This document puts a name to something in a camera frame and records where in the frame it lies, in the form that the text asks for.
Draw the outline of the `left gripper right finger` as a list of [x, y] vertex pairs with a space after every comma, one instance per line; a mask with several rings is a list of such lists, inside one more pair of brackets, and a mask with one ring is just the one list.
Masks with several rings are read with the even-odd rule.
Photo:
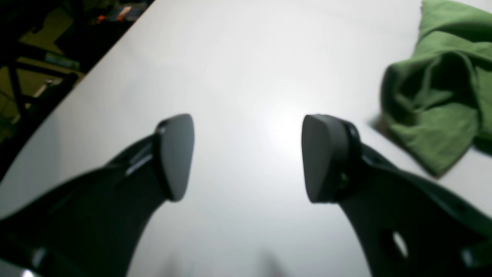
[[397, 168], [330, 115], [302, 125], [306, 192], [335, 203], [374, 277], [490, 277], [491, 219], [446, 188]]

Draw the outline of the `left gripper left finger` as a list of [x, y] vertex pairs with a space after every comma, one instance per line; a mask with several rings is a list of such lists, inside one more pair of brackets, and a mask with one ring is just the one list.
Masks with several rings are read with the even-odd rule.
[[146, 225], [186, 193], [194, 148], [191, 115], [1, 220], [1, 260], [44, 277], [125, 277]]

